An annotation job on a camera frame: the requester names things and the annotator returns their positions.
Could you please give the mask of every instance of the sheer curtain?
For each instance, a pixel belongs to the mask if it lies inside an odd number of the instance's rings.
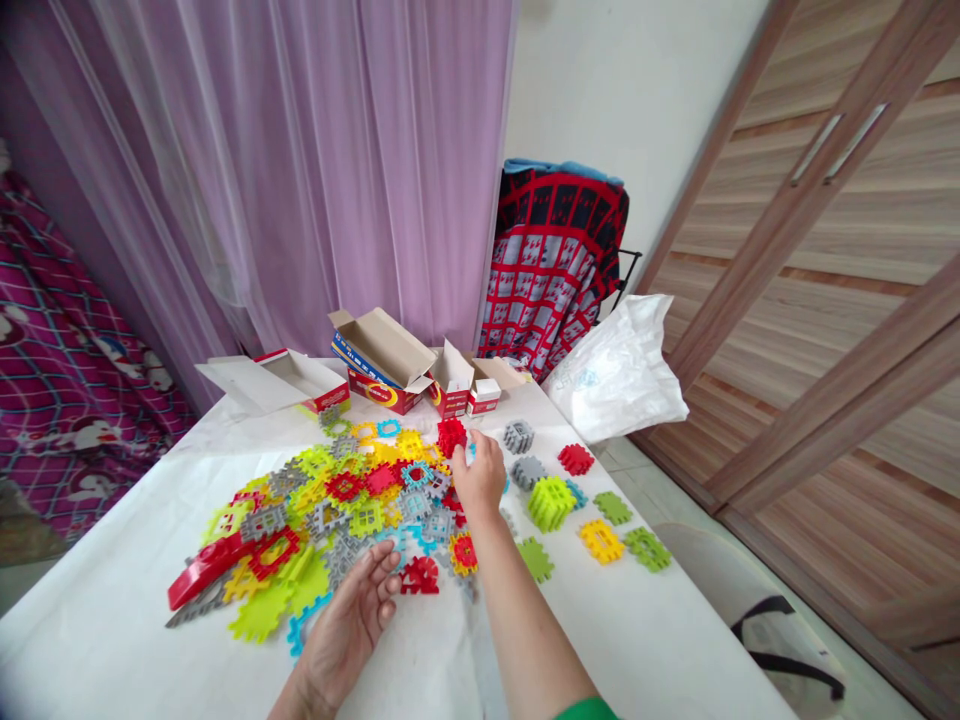
[[[192,363],[327,355],[339,307],[475,347],[516,9],[49,0],[3,41],[204,407]]]

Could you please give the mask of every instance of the hand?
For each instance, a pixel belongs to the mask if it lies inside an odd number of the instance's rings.
[[[397,611],[391,597],[402,581],[390,573],[400,553],[392,550],[393,541],[384,540],[347,573],[310,632],[271,718],[336,716]]]
[[[479,430],[471,430],[470,437],[477,446],[476,460],[467,467],[463,446],[457,445],[450,466],[457,497],[467,514],[467,521],[473,522],[486,513],[499,514],[507,471],[503,465],[503,451],[496,440]]]

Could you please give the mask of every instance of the blue cloth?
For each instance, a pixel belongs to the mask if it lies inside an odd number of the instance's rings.
[[[613,175],[605,175],[599,170],[595,170],[592,167],[587,165],[581,165],[578,162],[573,160],[567,160],[562,162],[559,165],[556,163],[541,162],[540,160],[526,160],[524,158],[510,158],[503,164],[503,171],[505,173],[518,173],[525,170],[538,170],[540,172],[566,172],[571,175],[579,175],[581,177],[590,178],[591,180],[599,180],[600,182],[608,182],[611,185],[620,187],[623,185],[623,180]]]

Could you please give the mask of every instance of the black strap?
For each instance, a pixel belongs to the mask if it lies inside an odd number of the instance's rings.
[[[737,640],[740,641],[741,645],[743,644],[744,621],[756,615],[763,615],[764,613],[770,612],[782,612],[784,615],[792,615],[796,610],[793,609],[793,606],[783,595],[773,595],[761,600],[750,608],[744,616],[730,628],[733,634],[737,636]],[[799,660],[791,660],[790,658],[771,655],[769,653],[758,653],[749,650],[748,652],[750,653],[750,657],[754,659],[762,670],[789,673],[790,675],[799,675],[800,677],[810,678],[811,680],[818,680],[830,687],[831,700],[843,700],[846,688],[843,683],[833,677],[833,675],[825,673],[823,670],[815,668],[812,665],[800,662]]]

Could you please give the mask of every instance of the wardrobe handle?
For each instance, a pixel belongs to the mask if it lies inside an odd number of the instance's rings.
[[[880,116],[883,115],[883,111],[890,107],[890,103],[880,103],[877,105],[873,112],[870,113],[870,116],[863,121],[863,125],[860,126],[860,129],[857,130],[857,134],[853,136],[853,139],[850,140],[850,143],[843,149],[843,152],[840,153],[840,157],[837,158],[837,161],[830,166],[830,169],[827,170],[827,174],[823,178],[823,184],[829,185],[833,182],[833,179],[837,176],[837,173],[843,168],[843,164],[847,161],[850,155],[853,154],[853,151],[857,149],[863,138],[867,136],[867,133],[870,132],[870,128],[873,127],[874,123],[880,119]]]
[[[807,171],[810,163],[813,162],[813,159],[817,156],[817,153],[820,152],[820,148],[823,147],[823,144],[827,141],[827,138],[830,137],[830,133],[833,132],[834,128],[837,127],[837,124],[843,119],[843,115],[844,113],[834,115],[832,118],[830,118],[830,122],[823,126],[823,130],[821,130],[820,135],[817,136],[817,141],[810,146],[810,149],[807,150],[807,154],[803,156],[803,160],[793,172],[793,177],[790,178],[791,187],[796,187],[800,184],[800,178],[803,177],[803,174]]]

